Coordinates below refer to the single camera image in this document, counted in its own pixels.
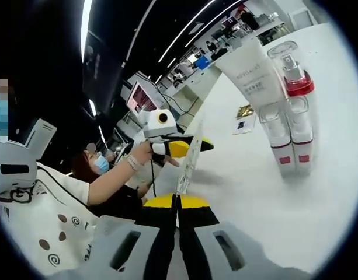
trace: brown dot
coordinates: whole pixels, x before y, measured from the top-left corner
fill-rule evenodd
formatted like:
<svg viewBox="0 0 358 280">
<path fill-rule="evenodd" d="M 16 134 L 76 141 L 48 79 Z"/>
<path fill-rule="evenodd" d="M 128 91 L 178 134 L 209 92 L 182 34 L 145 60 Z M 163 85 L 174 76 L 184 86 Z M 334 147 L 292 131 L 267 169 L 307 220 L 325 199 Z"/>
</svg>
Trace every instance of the brown dot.
<svg viewBox="0 0 358 280">
<path fill-rule="evenodd" d="M 46 240 L 44 240 L 44 239 L 40 239 L 40 240 L 39 240 L 39 245 L 40 245 L 41 248 L 44 249 L 44 250 L 49 251 L 49 249 L 50 249 L 50 245 L 49 245 L 48 241 L 46 241 Z"/>
<path fill-rule="evenodd" d="M 58 239 L 59 239 L 60 241 L 65 240 L 65 239 L 66 239 L 66 234 L 65 234 L 64 232 L 61 232 Z"/>
<path fill-rule="evenodd" d="M 58 219 L 61 221 L 61 222 L 67 222 L 67 218 L 65 215 L 62 215 L 62 214 L 58 214 Z"/>
</svg>

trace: blue face mask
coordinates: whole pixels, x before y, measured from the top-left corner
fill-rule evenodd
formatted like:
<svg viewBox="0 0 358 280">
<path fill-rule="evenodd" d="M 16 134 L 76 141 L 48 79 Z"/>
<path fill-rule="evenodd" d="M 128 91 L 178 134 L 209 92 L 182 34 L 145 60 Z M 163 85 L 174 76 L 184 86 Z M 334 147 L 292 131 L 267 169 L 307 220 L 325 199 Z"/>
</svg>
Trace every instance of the blue face mask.
<svg viewBox="0 0 358 280">
<path fill-rule="evenodd" d="M 99 168 L 99 175 L 109 171 L 109 162 L 102 155 L 95 160 L 95 166 Z"/>
</svg>

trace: bracelet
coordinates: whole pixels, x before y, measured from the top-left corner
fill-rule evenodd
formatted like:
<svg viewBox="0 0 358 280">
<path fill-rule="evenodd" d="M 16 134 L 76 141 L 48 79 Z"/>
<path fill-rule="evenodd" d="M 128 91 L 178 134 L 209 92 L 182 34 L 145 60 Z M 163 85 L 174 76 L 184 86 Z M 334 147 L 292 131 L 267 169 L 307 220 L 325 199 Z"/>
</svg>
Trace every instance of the bracelet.
<svg viewBox="0 0 358 280">
<path fill-rule="evenodd" d="M 133 155 L 129 155 L 127 160 L 134 171 L 139 171 L 142 168 L 142 164 L 140 164 Z"/>
</svg>

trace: brown hair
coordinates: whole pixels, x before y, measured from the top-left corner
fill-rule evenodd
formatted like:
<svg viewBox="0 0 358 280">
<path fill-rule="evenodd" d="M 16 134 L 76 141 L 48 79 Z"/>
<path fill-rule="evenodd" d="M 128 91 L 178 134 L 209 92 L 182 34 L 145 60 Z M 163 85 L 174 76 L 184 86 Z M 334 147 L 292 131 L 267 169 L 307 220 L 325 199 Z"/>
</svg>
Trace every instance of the brown hair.
<svg viewBox="0 0 358 280">
<path fill-rule="evenodd" d="M 99 177 L 99 175 L 91 169 L 85 152 L 81 152 L 72 158 L 72 175 L 76 179 L 89 184 Z"/>
</svg>

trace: red label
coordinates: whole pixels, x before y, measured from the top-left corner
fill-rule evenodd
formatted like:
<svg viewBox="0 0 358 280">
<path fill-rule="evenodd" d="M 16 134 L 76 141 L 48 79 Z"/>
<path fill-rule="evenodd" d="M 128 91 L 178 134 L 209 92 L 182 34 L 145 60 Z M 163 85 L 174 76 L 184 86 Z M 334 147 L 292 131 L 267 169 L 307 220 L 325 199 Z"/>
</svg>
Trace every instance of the red label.
<svg viewBox="0 0 358 280">
<path fill-rule="evenodd" d="M 310 156 L 309 155 L 299 156 L 299 159 L 300 159 L 300 162 L 309 162 Z"/>
<path fill-rule="evenodd" d="M 279 161 L 280 161 L 280 163 L 281 163 L 282 165 L 286 165 L 287 163 L 290 163 L 290 157 L 289 157 L 289 156 L 281 157 L 281 158 L 279 159 Z"/>
</svg>

